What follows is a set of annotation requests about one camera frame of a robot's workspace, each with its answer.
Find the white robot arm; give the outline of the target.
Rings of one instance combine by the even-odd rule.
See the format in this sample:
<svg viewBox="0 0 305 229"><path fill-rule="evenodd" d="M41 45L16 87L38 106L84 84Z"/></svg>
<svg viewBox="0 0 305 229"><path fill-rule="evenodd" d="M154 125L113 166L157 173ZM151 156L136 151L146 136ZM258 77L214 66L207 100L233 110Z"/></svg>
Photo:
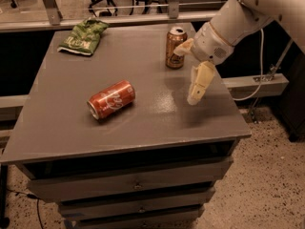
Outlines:
<svg viewBox="0 0 305 229"><path fill-rule="evenodd" d="M277 22L305 52L305 0L228 0L194 37L174 49L190 54L199 64L192 68L188 103L197 104L223 63L246 36Z"/></svg>

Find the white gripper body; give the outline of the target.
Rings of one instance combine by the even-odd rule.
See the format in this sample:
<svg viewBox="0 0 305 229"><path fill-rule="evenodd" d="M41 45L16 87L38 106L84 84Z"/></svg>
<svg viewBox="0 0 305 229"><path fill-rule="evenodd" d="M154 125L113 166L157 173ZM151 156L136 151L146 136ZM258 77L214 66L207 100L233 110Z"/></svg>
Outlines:
<svg viewBox="0 0 305 229"><path fill-rule="evenodd" d="M222 64L234 52L235 32L213 22L205 23L193 37L191 52L201 62Z"/></svg>

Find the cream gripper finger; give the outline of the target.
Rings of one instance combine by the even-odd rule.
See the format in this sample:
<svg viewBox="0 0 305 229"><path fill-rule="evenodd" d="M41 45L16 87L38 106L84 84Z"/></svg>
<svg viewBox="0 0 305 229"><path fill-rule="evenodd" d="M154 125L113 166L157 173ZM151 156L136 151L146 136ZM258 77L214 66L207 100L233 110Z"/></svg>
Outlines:
<svg viewBox="0 0 305 229"><path fill-rule="evenodd" d="M193 45L193 39L187 39L185 42L178 45L174 50L173 53L178 56L184 56L187 54L192 54L192 45Z"/></svg>
<svg viewBox="0 0 305 229"><path fill-rule="evenodd" d="M187 101L190 105L200 102L208 87L212 83L215 74L215 65L210 61L201 62L198 66L192 67L191 85Z"/></svg>

